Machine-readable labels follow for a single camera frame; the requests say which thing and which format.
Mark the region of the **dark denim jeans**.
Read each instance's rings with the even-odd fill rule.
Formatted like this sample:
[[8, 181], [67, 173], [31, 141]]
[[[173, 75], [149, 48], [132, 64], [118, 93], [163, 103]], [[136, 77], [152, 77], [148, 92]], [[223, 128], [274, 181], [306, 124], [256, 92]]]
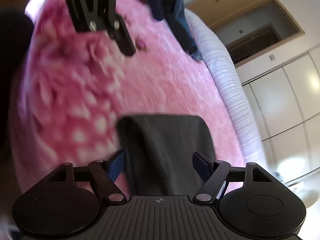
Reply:
[[193, 153], [216, 159], [209, 128], [196, 115], [125, 116], [116, 129], [133, 195], [193, 196], [203, 185]]

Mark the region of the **person in blue jeans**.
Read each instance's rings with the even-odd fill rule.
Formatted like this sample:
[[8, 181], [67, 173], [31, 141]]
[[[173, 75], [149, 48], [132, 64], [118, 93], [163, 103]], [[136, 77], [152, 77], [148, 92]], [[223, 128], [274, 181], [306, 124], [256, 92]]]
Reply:
[[202, 61], [196, 42], [185, 19], [183, 0], [147, 0], [152, 16], [157, 21], [166, 20], [183, 51], [195, 61]]

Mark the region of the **pink fluffy blanket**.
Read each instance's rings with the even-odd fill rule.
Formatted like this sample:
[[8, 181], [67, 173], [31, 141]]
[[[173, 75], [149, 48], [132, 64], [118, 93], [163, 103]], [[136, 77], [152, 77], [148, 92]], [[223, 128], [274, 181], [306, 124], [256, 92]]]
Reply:
[[12, 85], [10, 139], [17, 181], [29, 190], [61, 163], [85, 166], [118, 149], [116, 120], [131, 114], [200, 116], [218, 159], [244, 160], [204, 62], [188, 56], [137, 0], [117, 0], [131, 38], [125, 57], [106, 32], [77, 33], [65, 0], [45, 0], [26, 62]]

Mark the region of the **white wardrobe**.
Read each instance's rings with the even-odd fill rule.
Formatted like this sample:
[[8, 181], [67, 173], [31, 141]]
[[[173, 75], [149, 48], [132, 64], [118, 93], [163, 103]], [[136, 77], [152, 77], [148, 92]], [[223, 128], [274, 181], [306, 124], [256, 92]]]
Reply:
[[319, 48], [248, 82], [267, 163], [282, 182], [319, 171]]

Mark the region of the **white ribbed duvet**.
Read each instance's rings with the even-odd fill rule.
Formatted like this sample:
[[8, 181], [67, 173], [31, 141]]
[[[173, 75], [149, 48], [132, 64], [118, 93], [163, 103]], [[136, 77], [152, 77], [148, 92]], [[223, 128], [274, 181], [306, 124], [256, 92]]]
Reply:
[[189, 9], [184, 12], [193, 38], [228, 111], [244, 162], [257, 163], [268, 171], [259, 129], [229, 52], [199, 16]]

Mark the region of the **wooden door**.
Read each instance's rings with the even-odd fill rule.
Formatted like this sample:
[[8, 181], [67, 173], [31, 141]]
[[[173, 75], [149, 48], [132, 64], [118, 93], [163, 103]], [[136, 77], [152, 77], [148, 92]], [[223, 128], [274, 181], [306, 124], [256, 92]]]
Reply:
[[216, 33], [236, 67], [305, 34], [280, 0], [195, 0], [188, 9]]

